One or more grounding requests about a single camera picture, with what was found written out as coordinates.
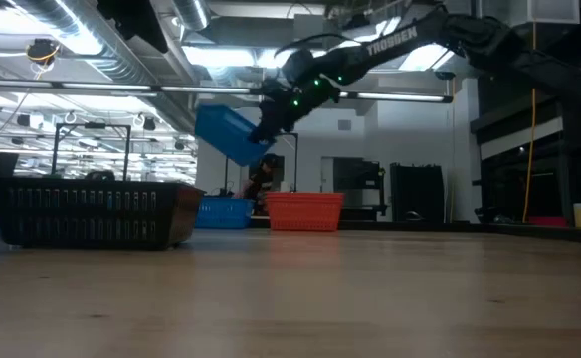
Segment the black plastic basket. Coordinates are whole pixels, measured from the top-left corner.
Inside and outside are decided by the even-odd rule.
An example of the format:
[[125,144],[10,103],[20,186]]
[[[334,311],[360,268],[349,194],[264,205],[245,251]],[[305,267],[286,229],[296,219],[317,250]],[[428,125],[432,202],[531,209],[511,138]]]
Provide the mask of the black plastic basket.
[[3,241],[165,250],[188,240],[203,192],[182,183],[0,178]]

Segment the black cabinet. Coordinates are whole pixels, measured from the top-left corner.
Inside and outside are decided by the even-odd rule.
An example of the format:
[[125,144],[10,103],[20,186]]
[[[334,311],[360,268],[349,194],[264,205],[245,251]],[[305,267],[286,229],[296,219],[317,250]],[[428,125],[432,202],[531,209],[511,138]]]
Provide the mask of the black cabinet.
[[439,165],[390,165],[392,220],[443,223],[445,187]]

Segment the orange plastic basket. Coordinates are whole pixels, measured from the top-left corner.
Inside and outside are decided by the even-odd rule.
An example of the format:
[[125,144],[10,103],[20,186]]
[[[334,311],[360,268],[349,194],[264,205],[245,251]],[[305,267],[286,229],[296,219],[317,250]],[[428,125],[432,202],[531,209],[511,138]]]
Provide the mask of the orange plastic basket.
[[336,231],[343,206],[342,193],[269,192],[270,227],[282,231]]

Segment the person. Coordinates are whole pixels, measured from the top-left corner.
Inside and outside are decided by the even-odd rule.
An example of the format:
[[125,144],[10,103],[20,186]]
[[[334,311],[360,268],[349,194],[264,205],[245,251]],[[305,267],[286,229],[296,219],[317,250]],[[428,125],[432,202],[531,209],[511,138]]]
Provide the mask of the person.
[[253,214],[264,216],[266,209],[265,196],[272,189],[274,183],[274,170],[279,166],[280,158],[273,154],[265,154],[259,161],[254,174],[251,174],[242,190],[236,195],[239,199],[253,202]]

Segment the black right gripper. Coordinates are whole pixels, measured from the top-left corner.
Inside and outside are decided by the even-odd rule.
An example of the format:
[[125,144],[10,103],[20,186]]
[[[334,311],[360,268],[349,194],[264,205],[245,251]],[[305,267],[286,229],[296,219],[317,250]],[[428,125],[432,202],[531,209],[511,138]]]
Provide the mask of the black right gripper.
[[284,86],[266,79],[260,87],[265,98],[260,104],[261,121],[248,140],[254,144],[272,145],[281,132],[293,131],[294,125],[328,101],[339,103],[341,90],[328,79],[319,77],[298,87]]

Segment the black aluminium table frame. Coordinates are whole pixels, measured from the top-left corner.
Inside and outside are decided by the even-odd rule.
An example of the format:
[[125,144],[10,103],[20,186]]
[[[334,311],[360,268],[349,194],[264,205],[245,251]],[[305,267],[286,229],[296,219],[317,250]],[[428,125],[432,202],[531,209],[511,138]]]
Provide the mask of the black aluminium table frame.
[[[26,89],[51,92],[54,90],[81,90],[104,91],[110,94],[123,93],[124,95],[143,96],[147,93],[196,93],[196,94],[236,94],[236,95],[261,95],[260,88],[220,88],[201,86],[160,86],[160,85],[121,85],[102,83],[71,83],[58,81],[39,80],[6,80],[0,79],[0,88],[11,91],[24,91]],[[342,91],[339,96],[350,100],[381,100],[403,102],[432,102],[450,103],[453,97],[441,94],[414,94],[401,92],[359,92]]]

